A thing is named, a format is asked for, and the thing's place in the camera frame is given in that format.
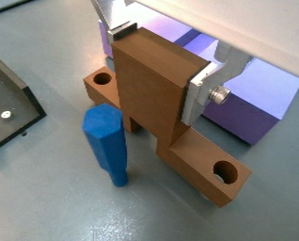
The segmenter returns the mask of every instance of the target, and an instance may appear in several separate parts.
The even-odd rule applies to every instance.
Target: screw
[[[230,96],[230,89],[223,86],[218,86],[210,91],[209,99],[217,104],[223,104]]]
[[[10,110],[7,110],[2,113],[2,119],[10,120],[11,117],[12,117],[12,112]]]

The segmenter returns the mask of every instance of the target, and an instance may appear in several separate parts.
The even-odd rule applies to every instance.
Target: wooden base
[[[114,43],[114,55],[118,75],[100,69],[84,79],[91,99],[120,105],[124,128],[135,132],[142,126],[156,136],[162,160],[225,206],[250,170],[182,123],[187,83],[209,62],[143,28]],[[102,72],[111,74],[107,85],[91,82]]]

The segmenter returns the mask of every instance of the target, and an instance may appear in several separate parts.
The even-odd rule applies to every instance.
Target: table surface
[[[94,106],[83,78],[111,64],[90,0],[36,0],[0,13],[0,58],[48,117],[0,148],[0,241],[299,240],[299,92],[250,147],[206,119],[197,129],[253,170],[225,208],[127,134],[130,183],[112,186],[80,130]]]

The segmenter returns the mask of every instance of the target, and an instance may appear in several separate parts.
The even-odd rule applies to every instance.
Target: circular hole
[[[28,132],[24,131],[24,132],[22,133],[22,137],[24,137],[27,134],[28,134]]]
[[[231,185],[238,179],[238,170],[235,166],[226,161],[219,161],[214,167],[214,173],[221,182]]]
[[[112,76],[107,72],[102,72],[95,76],[95,83],[98,85],[107,85],[111,82],[111,80],[112,80]]]

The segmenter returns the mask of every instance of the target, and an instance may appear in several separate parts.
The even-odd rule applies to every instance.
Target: blue cylinder
[[[124,186],[128,178],[122,111],[108,104],[96,106],[86,112],[82,128],[100,167],[114,185]]]

